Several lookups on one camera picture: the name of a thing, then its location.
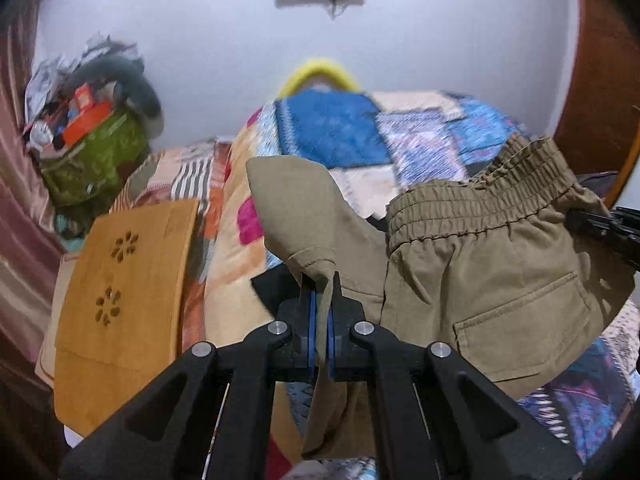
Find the flap pocket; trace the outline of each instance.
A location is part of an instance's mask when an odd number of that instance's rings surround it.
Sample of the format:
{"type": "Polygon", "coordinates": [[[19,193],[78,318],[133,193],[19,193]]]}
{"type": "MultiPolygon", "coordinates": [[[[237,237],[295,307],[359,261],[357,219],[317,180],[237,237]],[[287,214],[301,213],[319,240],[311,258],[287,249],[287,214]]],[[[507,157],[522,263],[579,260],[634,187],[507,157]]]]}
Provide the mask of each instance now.
{"type": "Polygon", "coordinates": [[[454,324],[460,353],[490,380],[540,373],[589,322],[575,272],[522,298],[454,324]]]}

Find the khaki pants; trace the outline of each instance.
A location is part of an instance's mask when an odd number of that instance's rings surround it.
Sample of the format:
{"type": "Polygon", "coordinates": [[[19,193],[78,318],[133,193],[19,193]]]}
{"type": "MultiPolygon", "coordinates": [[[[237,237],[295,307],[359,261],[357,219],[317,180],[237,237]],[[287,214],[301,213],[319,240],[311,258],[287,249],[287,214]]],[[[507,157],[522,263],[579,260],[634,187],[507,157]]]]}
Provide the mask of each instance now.
{"type": "MultiPolygon", "coordinates": [[[[267,248],[316,282],[321,361],[336,270],[367,319],[413,344],[449,343],[515,399],[580,356],[634,287],[617,255],[565,229],[571,208],[607,212],[551,138],[512,136],[471,182],[413,186],[389,204],[386,237],[319,164],[274,156],[247,170],[267,248]]],[[[375,454],[364,390],[321,364],[306,458],[375,454]]]]}

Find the metal screw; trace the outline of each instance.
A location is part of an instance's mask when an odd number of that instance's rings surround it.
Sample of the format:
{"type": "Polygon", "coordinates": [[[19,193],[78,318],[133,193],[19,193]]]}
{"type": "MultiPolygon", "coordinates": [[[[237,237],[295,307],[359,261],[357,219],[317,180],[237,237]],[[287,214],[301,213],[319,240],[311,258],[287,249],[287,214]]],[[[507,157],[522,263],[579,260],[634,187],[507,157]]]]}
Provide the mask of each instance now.
{"type": "Polygon", "coordinates": [[[438,341],[431,345],[431,353],[436,357],[448,357],[451,354],[451,347],[442,341],[438,341]]]}
{"type": "Polygon", "coordinates": [[[369,321],[359,321],[353,326],[353,329],[360,335],[369,335],[373,332],[374,326],[369,321]]]}
{"type": "Polygon", "coordinates": [[[206,341],[200,341],[191,348],[191,353],[196,357],[204,357],[211,353],[211,345],[206,341]]]}
{"type": "Polygon", "coordinates": [[[267,329],[272,334],[280,335],[287,331],[287,324],[284,321],[271,321],[267,329]]]}

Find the curtain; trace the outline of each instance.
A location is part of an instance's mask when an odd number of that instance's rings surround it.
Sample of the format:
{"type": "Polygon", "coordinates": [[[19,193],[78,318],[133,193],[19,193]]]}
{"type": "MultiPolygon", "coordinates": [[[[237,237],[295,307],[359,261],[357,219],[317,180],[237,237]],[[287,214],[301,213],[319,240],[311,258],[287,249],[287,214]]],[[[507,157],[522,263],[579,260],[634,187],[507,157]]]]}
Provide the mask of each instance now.
{"type": "Polygon", "coordinates": [[[35,362],[62,255],[49,193],[24,149],[39,0],[23,0],[0,30],[0,332],[35,362]]]}

